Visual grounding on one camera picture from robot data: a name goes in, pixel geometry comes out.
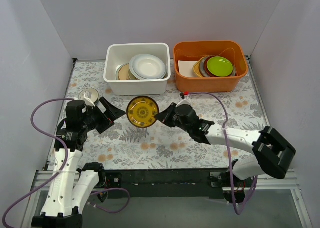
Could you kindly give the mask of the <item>small yellow black dish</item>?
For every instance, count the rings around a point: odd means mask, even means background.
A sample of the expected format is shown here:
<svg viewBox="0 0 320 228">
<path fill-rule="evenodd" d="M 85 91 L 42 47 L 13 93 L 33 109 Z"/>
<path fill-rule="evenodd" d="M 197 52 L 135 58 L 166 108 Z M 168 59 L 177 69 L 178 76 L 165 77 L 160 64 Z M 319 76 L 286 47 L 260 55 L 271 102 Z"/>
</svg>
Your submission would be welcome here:
<svg viewBox="0 0 320 228">
<path fill-rule="evenodd" d="M 129 122 L 138 128 L 147 128 L 154 125 L 157 121 L 155 115 L 159 112 L 157 102 L 149 96 L 133 98 L 126 108 Z"/>
</svg>

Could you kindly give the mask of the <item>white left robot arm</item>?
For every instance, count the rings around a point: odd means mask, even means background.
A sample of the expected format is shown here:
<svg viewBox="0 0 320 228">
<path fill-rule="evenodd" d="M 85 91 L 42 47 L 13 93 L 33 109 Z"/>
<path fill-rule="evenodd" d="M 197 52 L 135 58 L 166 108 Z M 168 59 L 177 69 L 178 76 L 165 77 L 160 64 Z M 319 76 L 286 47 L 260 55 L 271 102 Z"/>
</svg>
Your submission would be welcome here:
<svg viewBox="0 0 320 228">
<path fill-rule="evenodd" d="M 54 170 L 44 206 L 39 216 L 32 219 L 32 227 L 81 227 L 82 212 L 94 189 L 100 201 L 107 198 L 110 178 L 102 163 L 86 163 L 82 169 L 78 162 L 82 156 L 88 133 L 102 134 L 125 111 L 115 107 L 106 98 L 68 99 L 66 117 L 57 126 L 54 136 Z"/>
</svg>

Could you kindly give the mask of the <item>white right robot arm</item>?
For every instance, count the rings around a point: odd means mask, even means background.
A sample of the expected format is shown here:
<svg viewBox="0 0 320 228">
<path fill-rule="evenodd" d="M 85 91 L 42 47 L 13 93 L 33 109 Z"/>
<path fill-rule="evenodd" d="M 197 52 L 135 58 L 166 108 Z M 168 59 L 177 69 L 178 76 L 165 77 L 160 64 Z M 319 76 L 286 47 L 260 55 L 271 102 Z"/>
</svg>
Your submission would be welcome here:
<svg viewBox="0 0 320 228">
<path fill-rule="evenodd" d="M 172 103 L 155 118 L 168 127 L 181 128 L 198 143 L 229 145 L 251 153 L 251 157 L 234 163 L 232 171 L 226 174 L 227 183 L 234 187 L 249 177 L 262 174 L 284 179 L 296 155 L 296 149 L 270 126 L 261 131 L 224 128 L 200 119 L 189 104 Z"/>
</svg>

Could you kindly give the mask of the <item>beige bird pattern plate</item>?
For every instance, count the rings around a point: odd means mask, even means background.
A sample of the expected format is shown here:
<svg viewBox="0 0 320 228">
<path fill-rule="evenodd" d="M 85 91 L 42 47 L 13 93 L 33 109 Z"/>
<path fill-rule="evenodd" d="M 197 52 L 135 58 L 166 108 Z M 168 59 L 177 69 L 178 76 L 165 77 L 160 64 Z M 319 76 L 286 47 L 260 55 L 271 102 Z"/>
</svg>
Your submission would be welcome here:
<svg viewBox="0 0 320 228">
<path fill-rule="evenodd" d="M 121 65 L 121 69 L 119 71 L 119 79 L 120 80 L 130 80 L 128 76 L 128 69 L 130 68 L 129 63 Z"/>
</svg>

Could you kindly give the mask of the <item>white watermelon pattern plate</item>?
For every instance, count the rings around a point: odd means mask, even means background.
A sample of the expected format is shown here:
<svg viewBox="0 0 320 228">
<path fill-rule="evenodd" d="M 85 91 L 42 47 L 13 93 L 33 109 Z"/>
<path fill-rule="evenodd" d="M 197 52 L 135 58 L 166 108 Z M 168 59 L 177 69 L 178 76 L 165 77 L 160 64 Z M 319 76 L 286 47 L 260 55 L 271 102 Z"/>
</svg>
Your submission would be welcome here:
<svg viewBox="0 0 320 228">
<path fill-rule="evenodd" d="M 120 69 L 121 69 L 121 66 L 117 67 L 117 70 L 116 70 L 116 73 L 115 73 L 116 80 L 120 80 L 120 78 L 119 78 Z"/>
</svg>

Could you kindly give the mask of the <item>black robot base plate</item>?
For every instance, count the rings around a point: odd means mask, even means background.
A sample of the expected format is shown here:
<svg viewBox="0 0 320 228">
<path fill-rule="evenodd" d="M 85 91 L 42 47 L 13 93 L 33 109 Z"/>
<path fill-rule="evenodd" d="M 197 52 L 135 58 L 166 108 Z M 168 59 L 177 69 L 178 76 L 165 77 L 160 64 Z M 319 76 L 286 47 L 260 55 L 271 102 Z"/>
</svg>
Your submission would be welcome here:
<svg viewBox="0 0 320 228">
<path fill-rule="evenodd" d="M 226 168 L 101 170 L 102 198 L 208 197 L 232 201 Z"/>
</svg>

